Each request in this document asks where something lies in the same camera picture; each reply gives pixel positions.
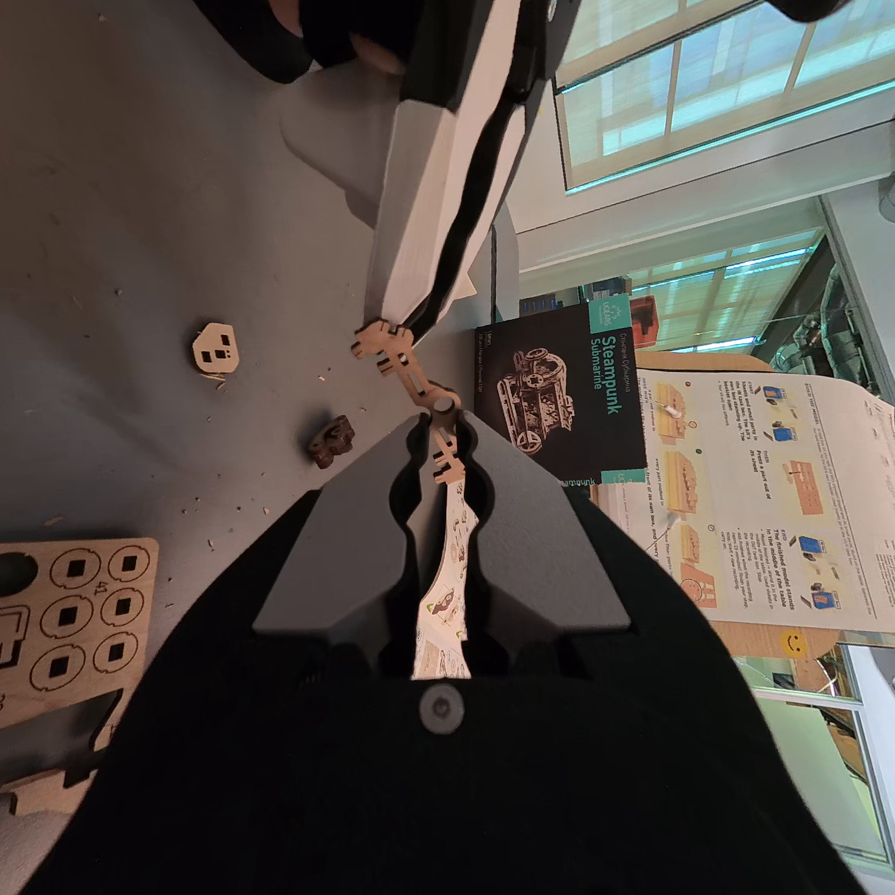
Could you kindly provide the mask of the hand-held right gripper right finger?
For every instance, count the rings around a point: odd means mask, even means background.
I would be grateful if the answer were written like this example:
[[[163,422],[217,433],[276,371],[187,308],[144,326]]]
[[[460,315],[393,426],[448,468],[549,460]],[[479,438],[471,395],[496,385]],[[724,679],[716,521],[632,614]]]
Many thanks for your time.
[[[470,631],[559,638],[631,620],[560,481],[473,413],[459,415],[469,543]]]

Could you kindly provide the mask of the window with blinds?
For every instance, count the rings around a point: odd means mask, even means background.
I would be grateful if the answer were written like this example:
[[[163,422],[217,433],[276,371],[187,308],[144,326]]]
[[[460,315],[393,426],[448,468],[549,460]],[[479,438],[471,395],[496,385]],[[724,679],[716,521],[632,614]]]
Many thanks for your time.
[[[823,227],[746,239],[645,241],[520,274],[521,294],[556,293],[566,304],[623,278],[635,299],[653,297],[658,350],[716,345],[744,352],[781,312],[825,236]]]
[[[565,193],[893,89],[894,3],[585,1],[553,80]]]

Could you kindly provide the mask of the glass door frame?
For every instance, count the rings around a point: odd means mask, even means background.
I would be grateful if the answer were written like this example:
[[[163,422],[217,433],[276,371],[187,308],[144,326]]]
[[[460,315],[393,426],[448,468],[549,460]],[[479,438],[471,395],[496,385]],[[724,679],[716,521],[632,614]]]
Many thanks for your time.
[[[822,832],[856,869],[893,878],[893,691],[877,650],[736,656],[781,759]]]

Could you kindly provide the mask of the dark brown box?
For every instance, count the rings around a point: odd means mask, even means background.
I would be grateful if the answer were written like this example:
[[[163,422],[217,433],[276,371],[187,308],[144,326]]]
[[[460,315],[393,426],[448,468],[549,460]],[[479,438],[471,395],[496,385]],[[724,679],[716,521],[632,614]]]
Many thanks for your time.
[[[646,481],[630,299],[475,330],[474,414],[570,486]]]

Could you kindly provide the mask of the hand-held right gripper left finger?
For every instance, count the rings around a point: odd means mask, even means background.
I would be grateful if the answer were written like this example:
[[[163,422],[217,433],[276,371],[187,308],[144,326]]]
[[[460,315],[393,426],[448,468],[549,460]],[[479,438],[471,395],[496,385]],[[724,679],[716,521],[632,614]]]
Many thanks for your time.
[[[326,483],[254,621],[256,633],[414,641],[420,585],[408,523],[428,447],[429,415],[413,415]]]

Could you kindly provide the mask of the wooden laser-cut parts sheet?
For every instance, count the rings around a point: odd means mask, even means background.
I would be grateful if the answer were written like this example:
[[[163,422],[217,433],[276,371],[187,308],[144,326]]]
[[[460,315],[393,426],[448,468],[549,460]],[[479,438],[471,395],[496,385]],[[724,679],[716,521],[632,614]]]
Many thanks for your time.
[[[159,544],[2,544],[2,796],[70,815],[142,677]]]

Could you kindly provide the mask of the small pentagon wooden piece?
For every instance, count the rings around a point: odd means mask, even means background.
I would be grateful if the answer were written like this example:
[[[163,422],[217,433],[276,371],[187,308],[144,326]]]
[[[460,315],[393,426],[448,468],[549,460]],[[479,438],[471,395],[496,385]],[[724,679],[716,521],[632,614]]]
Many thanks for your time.
[[[240,364],[234,328],[226,323],[207,323],[196,335],[192,351],[194,363],[204,375],[229,375]]]

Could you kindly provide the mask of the small dark wooden assembly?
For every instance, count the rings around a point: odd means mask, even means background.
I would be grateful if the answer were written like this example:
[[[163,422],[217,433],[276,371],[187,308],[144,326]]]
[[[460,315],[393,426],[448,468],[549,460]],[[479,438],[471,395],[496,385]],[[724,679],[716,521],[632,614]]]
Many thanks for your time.
[[[329,469],[335,459],[352,451],[355,432],[344,414],[330,420],[308,442],[307,453],[321,470]]]

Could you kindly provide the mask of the person's left hand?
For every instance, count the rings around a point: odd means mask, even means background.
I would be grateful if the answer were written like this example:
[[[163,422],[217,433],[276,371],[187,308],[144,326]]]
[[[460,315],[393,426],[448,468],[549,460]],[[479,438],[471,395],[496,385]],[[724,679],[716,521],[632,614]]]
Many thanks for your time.
[[[303,38],[300,1],[268,1],[268,5],[286,30],[298,39]],[[406,70],[405,64],[397,55],[363,35],[350,32],[348,39],[355,55],[369,66],[389,75],[403,74]]]

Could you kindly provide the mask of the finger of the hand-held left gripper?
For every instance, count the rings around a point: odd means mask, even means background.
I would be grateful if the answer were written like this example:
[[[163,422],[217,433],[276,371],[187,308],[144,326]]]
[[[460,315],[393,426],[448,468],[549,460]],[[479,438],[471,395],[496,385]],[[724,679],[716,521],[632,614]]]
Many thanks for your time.
[[[405,325],[434,285],[475,144],[500,100],[497,86],[485,83],[485,75],[498,73],[497,60],[485,51],[509,51],[497,24],[509,21],[510,2],[519,1],[497,1],[498,12],[489,15],[457,111],[401,99],[403,76],[366,284],[366,325],[375,319]]]
[[[436,267],[434,285],[409,316],[407,326],[420,340],[460,299],[461,281],[477,257],[503,206],[542,102],[544,83],[521,104],[503,96],[475,144],[461,201]]]

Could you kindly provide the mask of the red box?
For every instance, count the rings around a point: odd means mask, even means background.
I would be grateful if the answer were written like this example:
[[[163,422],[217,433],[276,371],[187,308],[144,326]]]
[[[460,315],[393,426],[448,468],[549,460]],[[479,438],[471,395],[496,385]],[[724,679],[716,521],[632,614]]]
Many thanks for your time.
[[[630,313],[634,348],[645,350],[654,347],[661,328],[655,297],[631,297]]]

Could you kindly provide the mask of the wooden strip part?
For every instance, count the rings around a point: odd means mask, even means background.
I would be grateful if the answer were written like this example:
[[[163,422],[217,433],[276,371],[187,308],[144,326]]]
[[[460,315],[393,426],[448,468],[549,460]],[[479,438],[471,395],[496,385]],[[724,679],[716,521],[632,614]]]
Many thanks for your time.
[[[427,377],[415,354],[413,331],[375,319],[358,330],[354,338],[352,354],[357,359],[376,357],[380,374],[397,375],[413,403],[431,416],[431,436],[436,445],[432,454],[437,466],[435,482],[453,485],[464,479],[464,463],[457,453],[455,435],[462,409],[460,397]]]

